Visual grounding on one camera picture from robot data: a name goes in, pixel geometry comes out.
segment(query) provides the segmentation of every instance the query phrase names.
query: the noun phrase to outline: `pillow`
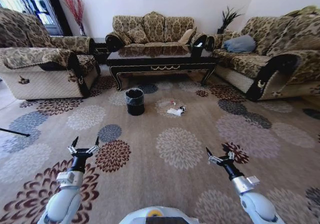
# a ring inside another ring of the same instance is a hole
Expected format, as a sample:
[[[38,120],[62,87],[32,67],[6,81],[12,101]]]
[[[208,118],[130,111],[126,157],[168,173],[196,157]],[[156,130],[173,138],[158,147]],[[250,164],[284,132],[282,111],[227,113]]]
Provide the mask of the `pillow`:
[[[243,35],[227,40],[223,47],[233,53],[252,52],[255,50],[256,42],[250,35]]]
[[[124,42],[125,45],[129,45],[132,43],[131,38],[126,35],[125,32],[117,31],[116,34],[119,36],[119,38]]]
[[[134,29],[131,29],[130,31],[127,32],[127,34],[129,35],[129,37],[132,39],[132,41],[134,43],[148,43],[149,42],[147,35],[141,26],[138,26]]]
[[[192,37],[196,34],[196,32],[197,32],[197,27],[188,29],[182,35],[181,39],[179,39],[178,43],[189,44],[191,39],[192,39]]]

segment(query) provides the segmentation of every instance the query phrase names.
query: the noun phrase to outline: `decorative red branches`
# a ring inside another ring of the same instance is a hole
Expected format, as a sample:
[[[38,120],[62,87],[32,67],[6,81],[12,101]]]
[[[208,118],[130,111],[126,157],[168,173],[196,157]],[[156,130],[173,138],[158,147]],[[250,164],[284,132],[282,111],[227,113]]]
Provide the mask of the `decorative red branches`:
[[[82,0],[64,0],[66,6],[69,8],[70,12],[73,14],[76,23],[82,25],[82,17],[84,14],[84,3]]]

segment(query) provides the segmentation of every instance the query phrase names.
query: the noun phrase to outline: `carpet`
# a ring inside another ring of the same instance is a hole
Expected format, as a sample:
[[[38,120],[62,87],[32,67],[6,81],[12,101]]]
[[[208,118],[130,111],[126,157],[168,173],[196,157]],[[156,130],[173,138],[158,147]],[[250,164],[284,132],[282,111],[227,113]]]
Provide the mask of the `carpet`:
[[[205,147],[222,156],[226,144],[286,223],[319,224],[319,108],[299,98],[253,103],[215,76],[201,87],[202,75],[127,77],[124,87],[145,93],[137,117],[105,71],[87,99],[3,107],[0,126],[30,137],[0,133],[0,223],[36,223],[58,191],[57,174],[72,163],[67,146],[79,136],[77,148],[91,147],[99,136],[72,223],[117,224],[148,206],[207,224],[251,223],[227,173],[208,163]],[[187,108],[182,117],[167,114],[172,100]]]

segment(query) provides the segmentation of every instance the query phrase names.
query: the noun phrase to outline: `black trash bin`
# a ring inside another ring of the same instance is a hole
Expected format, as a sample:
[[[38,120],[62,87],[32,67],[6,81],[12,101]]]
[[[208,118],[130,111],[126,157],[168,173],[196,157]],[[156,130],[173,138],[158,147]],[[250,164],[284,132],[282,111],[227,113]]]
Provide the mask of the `black trash bin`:
[[[145,112],[144,92],[139,88],[132,88],[125,92],[126,106],[128,113],[133,116],[141,115]]]

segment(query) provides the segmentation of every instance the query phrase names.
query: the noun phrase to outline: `side table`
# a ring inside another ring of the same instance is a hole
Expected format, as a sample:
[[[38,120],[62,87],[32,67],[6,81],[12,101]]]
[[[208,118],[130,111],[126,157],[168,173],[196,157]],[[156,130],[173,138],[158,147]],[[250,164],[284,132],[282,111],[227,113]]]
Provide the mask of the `side table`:
[[[107,58],[110,55],[107,49],[105,38],[93,38],[95,42],[94,57],[99,64],[107,63]]]

